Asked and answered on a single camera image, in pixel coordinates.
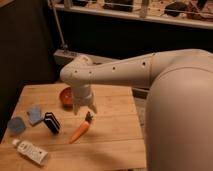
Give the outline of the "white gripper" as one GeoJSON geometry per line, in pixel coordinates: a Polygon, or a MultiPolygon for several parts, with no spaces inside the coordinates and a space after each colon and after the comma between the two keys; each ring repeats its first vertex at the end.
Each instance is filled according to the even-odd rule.
{"type": "Polygon", "coordinates": [[[97,114],[96,105],[93,103],[93,92],[89,84],[75,86],[72,88],[73,112],[75,115],[78,114],[80,106],[89,106],[89,109],[97,114]]]}

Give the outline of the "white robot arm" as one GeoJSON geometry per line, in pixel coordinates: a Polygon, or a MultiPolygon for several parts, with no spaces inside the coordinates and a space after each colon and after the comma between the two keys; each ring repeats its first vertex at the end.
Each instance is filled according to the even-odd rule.
{"type": "Polygon", "coordinates": [[[147,88],[147,170],[213,171],[213,53],[172,50],[100,65],[80,55],[60,77],[75,108],[94,106],[93,84],[147,88]]]}

